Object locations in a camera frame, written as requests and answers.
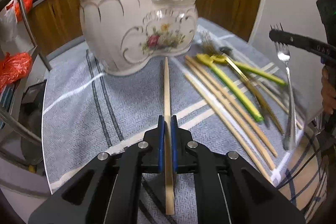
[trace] silver fork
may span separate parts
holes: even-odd
[[[289,97],[290,97],[289,118],[288,118],[288,123],[287,123],[285,139],[283,141],[283,148],[285,150],[293,150],[296,146],[296,116],[295,116],[295,103],[294,103],[292,81],[291,81],[291,75],[290,75],[289,67],[288,67],[288,62],[291,56],[289,53],[288,45],[280,43],[280,42],[274,42],[274,44],[275,44],[275,49],[277,51],[279,60],[282,61],[286,65],[287,79],[288,79],[288,85],[289,85]]]

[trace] orange plastic bag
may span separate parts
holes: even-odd
[[[24,5],[26,7],[26,11],[28,13],[33,6],[33,0],[23,0],[23,2],[24,2]],[[12,1],[10,4],[8,4],[6,6],[6,9],[9,10],[11,7],[13,7],[13,5],[14,5],[14,1]],[[19,22],[19,21],[22,20],[22,15],[21,15],[20,6],[19,6],[18,1],[16,2],[14,9],[15,9],[17,22]]]
[[[27,52],[9,56],[6,53],[4,60],[0,61],[0,92],[5,85],[13,83],[30,72],[33,60]]]

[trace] red rose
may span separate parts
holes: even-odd
[[[147,42],[148,47],[155,47],[156,44],[158,43],[159,37],[160,37],[159,35],[152,34],[148,38],[148,42]]]

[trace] silver screw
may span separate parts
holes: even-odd
[[[139,142],[138,143],[138,147],[142,148],[142,149],[147,148],[148,147],[148,143],[147,142]]]
[[[106,152],[102,152],[98,154],[98,160],[106,160],[109,157],[109,154]]]
[[[190,142],[187,143],[187,146],[189,148],[196,148],[198,146],[198,143],[195,142],[195,141],[190,141]]]
[[[238,155],[238,153],[236,151],[230,151],[227,155],[232,160],[236,160],[239,157],[239,155]]]

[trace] metal rack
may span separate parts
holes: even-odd
[[[0,0],[0,10],[2,10],[10,1],[11,0]],[[49,64],[49,61],[47,60],[46,56],[43,53],[41,53],[39,46],[37,45],[36,39],[29,26],[27,12],[24,6],[24,1],[23,0],[17,0],[17,1],[19,3],[22,19],[27,29],[28,35],[34,45],[34,48],[29,51],[29,54],[33,60],[33,63],[36,60],[37,55],[39,55],[44,65],[50,71],[51,66]],[[22,138],[25,138],[31,143],[34,143],[37,145],[41,145],[42,143],[40,137],[38,137],[33,132],[28,130],[18,121],[22,97],[25,92],[25,87],[26,87],[28,76],[29,75],[16,81],[14,94],[11,100],[9,111],[7,111],[2,106],[0,106],[0,119],[2,119],[5,122],[4,128],[0,130],[0,145],[1,145],[1,142],[13,132],[19,134]],[[15,155],[9,154],[7,151],[2,150],[1,148],[0,148],[0,157],[20,168],[23,168],[23,169],[29,168],[29,164],[27,162],[25,162],[21,158],[18,158]]]

